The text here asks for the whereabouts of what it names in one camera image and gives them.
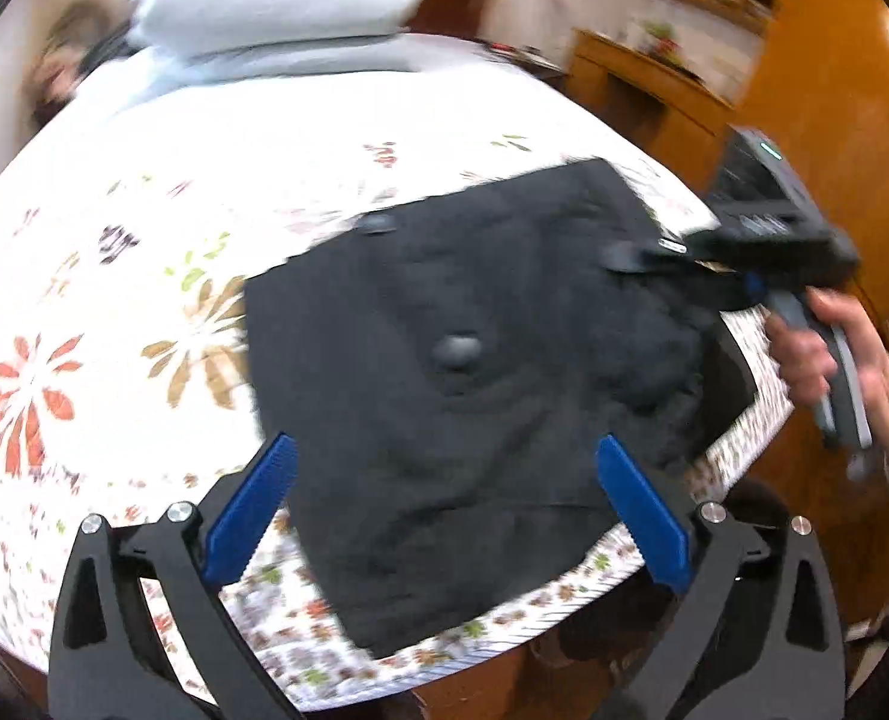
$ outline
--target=green indicator light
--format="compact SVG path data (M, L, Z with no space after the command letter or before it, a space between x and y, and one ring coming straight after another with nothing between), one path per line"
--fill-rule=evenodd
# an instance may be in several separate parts
M777 151L775 151L774 148L771 148L770 146L768 146L768 144L765 143L764 141L761 141L761 147L764 149L764 151L767 151L769 154L771 154L774 157L774 159L784 159L784 157L782 157L779 153L777 153Z

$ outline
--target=floral bedsheet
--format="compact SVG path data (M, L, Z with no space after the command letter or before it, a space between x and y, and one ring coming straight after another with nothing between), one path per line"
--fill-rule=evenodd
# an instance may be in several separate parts
M366 210L590 156L611 160L667 228L711 223L678 179L598 119L477 57L428 73L187 89L111 116L88 117L85 102L0 177L0 644L43 670L81 520L157 519L259 447L245 278ZM713 494L789 408L760 316L728 322L760 392L696 466L695 487ZM326 709L504 652L639 566L619 526L560 579L373 659L343 634L282 508L222 600L289 698ZM185 688L208 697L160 588L146 594Z

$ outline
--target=gray handle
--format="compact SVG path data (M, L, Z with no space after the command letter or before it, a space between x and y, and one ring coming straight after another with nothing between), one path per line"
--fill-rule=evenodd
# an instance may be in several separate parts
M830 377L830 392L815 406L814 418L827 437L833 437L841 446L854 453L870 449L868 415L861 399L858 369L848 346L848 339L840 327L829 327L820 321L798 298L798 295L775 290L768 295L768 308L784 319L788 327L796 330L814 330L827 344L827 350L838 365Z

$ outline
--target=garment button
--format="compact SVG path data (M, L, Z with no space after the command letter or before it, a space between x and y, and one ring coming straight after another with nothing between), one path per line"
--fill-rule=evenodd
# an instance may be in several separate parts
M471 335L445 336L432 350L434 361L446 370L467 370L481 359L481 341Z
M391 214L366 214L358 220L357 227L365 235L394 232L395 218Z

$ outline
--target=hand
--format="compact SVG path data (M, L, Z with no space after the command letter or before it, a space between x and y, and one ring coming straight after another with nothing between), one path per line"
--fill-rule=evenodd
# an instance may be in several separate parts
M858 368L868 422L889 459L889 355L884 343L856 298L829 290L808 290L807 299L818 319L844 330ZM768 317L765 332L792 402L797 406L817 405L830 389L827 377L837 370L824 340L812 330L790 329L776 314Z

